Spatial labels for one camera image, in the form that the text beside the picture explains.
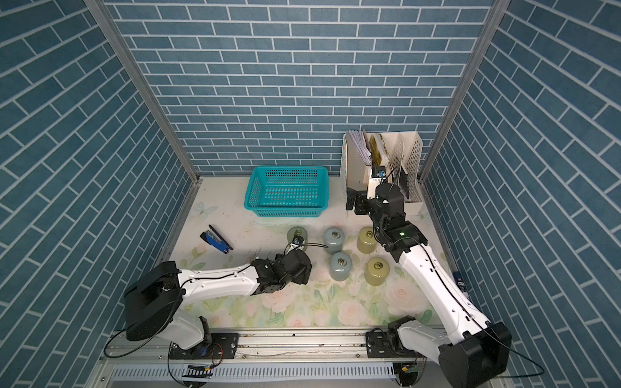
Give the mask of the yellow tea canister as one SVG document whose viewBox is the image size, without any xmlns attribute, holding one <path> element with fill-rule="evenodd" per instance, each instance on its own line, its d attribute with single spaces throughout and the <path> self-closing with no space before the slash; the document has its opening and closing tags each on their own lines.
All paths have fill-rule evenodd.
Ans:
<svg viewBox="0 0 621 388">
<path fill-rule="evenodd" d="M 373 287 L 381 286 L 390 274 L 390 265 L 380 257 L 369 259 L 365 267 L 365 280 Z"/>
<path fill-rule="evenodd" d="M 363 255 L 372 254 L 377 247 L 377 240 L 375 239 L 374 230 L 371 226 L 365 226 L 358 232 L 357 235 L 357 249 Z"/>
</svg>

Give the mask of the floral table mat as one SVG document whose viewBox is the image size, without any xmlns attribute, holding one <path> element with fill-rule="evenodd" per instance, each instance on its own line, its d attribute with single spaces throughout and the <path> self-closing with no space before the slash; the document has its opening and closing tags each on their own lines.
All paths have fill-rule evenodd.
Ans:
<svg viewBox="0 0 621 388">
<path fill-rule="evenodd" d="M 360 229 L 370 219 L 345 209 L 342 180 L 329 181 L 329 205 L 317 218 L 261 218 L 244 208 L 245 177 L 206 178 L 202 181 L 171 258 L 179 268 L 194 271 L 241 267 L 260 258 L 273 258 L 287 244 L 295 226 L 306 229 L 312 263 L 305 286 L 289 284 L 274 294 L 208 299 L 184 308 L 202 316 L 212 328 L 345 328 L 378 327 L 412 315 L 423 324 L 441 326 L 441 320 L 412 277 L 381 247 L 374 256 L 387 260 L 390 274 L 378 287 L 365 280 L 370 259 L 357 249 Z M 223 254 L 200 238 L 212 225 L 233 251 Z M 337 227 L 345 234 L 344 252 L 353 266 L 346 281 L 334 281 L 330 255 L 323 249 L 324 232 Z"/>
</svg>

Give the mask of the teal plastic basket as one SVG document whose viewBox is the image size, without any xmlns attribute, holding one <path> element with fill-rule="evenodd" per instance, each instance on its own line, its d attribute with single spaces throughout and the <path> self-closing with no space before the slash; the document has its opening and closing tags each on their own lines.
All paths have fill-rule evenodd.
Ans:
<svg viewBox="0 0 621 388">
<path fill-rule="evenodd" d="M 257 167 L 249 179 L 244 208 L 262 218 L 317 218 L 328 202 L 324 167 Z"/>
</svg>

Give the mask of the white desktop file organizer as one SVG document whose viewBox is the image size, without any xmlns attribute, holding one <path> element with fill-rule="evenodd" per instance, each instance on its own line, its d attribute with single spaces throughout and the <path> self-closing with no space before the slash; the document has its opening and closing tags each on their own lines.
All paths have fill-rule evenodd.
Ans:
<svg viewBox="0 0 621 388">
<path fill-rule="evenodd" d="M 418 215 L 424 207 L 424 200 L 418 183 L 423 142 L 417 132 L 388 132 L 381 134 L 385 142 L 390 163 L 387 178 L 383 183 L 396 184 L 405 201 L 405 211 Z M 367 144 L 370 134 L 366 133 Z M 344 135 L 341 154 L 340 178 L 345 188 L 351 188 L 367 195 L 370 168 L 366 166 L 357 151 Z"/>
</svg>

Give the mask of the green tea canister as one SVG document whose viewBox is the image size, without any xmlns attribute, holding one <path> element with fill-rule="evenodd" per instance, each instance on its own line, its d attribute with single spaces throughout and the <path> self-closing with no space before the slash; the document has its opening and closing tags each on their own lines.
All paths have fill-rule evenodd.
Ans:
<svg viewBox="0 0 621 388">
<path fill-rule="evenodd" d="M 288 243 L 291 243 L 295 235 L 302 235 L 307 243 L 308 234 L 305 228 L 303 228 L 302 226 L 295 226 L 291 228 L 287 233 Z"/>
</svg>

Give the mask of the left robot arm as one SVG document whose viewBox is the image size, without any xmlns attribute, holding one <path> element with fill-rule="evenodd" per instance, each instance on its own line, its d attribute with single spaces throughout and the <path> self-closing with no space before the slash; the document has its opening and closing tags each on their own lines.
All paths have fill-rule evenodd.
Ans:
<svg viewBox="0 0 621 388">
<path fill-rule="evenodd" d="M 125 291 L 125 337 L 129 341 L 165 339 L 177 348 L 176 359 L 198 360 L 216 350 L 209 324 L 184 308 L 208 299 L 274 294 L 288 284 L 308 283 L 312 264 L 294 249 L 273 260 L 255 259 L 235 268 L 210 271 L 180 269 L 166 261 Z"/>
</svg>

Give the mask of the dark marker pen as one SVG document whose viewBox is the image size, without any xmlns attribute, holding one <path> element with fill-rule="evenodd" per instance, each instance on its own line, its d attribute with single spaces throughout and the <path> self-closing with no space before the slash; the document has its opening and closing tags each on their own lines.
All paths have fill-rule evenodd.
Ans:
<svg viewBox="0 0 621 388">
<path fill-rule="evenodd" d="M 467 286 L 463 279 L 461 272 L 455 271 L 453 272 L 453 277 L 456 285 L 458 286 L 461 293 L 464 295 L 466 299 L 470 299 L 469 293 L 467 292 Z"/>
</svg>

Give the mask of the papers in organizer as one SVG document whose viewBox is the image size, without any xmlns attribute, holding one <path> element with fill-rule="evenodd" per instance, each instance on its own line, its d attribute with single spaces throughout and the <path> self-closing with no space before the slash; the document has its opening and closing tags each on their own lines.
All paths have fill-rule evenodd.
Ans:
<svg viewBox="0 0 621 388">
<path fill-rule="evenodd" d="M 366 166 L 372 165 L 372 153 L 367 144 L 366 133 L 363 129 L 349 130 L 346 133 L 349 144 L 357 151 L 358 156 Z"/>
</svg>

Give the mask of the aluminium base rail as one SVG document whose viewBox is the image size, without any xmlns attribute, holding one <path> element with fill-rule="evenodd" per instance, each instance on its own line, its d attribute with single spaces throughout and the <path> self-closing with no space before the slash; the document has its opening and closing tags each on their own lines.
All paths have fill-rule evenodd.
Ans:
<svg viewBox="0 0 621 388">
<path fill-rule="evenodd" d="M 395 387 L 404 359 L 367 355 L 364 328 L 218 329 L 226 359 L 169 360 L 171 344 L 156 339 L 128 355 L 115 340 L 87 380 L 88 387 Z"/>
</svg>

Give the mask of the blue-grey tea canister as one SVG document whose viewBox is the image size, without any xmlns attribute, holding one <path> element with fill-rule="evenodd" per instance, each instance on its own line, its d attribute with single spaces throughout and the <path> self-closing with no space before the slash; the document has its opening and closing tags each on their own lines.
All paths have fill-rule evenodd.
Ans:
<svg viewBox="0 0 621 388">
<path fill-rule="evenodd" d="M 336 252 L 330 258 L 330 276 L 334 281 L 346 281 L 349 278 L 353 262 L 345 252 Z"/>
<path fill-rule="evenodd" d="M 344 245 L 345 234 L 337 227 L 330 227 L 324 233 L 325 251 L 333 255 L 342 251 Z"/>
</svg>

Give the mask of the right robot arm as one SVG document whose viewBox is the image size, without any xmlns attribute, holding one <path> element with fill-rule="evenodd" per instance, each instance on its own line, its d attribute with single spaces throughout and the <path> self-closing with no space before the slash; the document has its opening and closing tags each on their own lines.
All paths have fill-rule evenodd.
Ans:
<svg viewBox="0 0 621 388">
<path fill-rule="evenodd" d="M 438 364 L 453 387 L 477 387 L 504 373 L 512 343 L 509 329 L 479 311 L 440 265 L 428 239 L 407 220 L 399 187 L 382 183 L 373 198 L 354 189 L 346 196 L 345 208 L 370 217 L 377 242 L 415 280 L 444 327 L 436 331 L 415 318 L 401 318 L 389 326 L 395 348 Z"/>
</svg>

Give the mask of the yellow book in organizer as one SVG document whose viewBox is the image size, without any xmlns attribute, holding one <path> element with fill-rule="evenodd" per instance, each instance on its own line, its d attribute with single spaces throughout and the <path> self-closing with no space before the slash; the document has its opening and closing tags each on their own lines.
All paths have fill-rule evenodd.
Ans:
<svg viewBox="0 0 621 388">
<path fill-rule="evenodd" d="M 368 148 L 372 167 L 388 167 L 390 158 L 381 134 L 370 134 Z"/>
</svg>

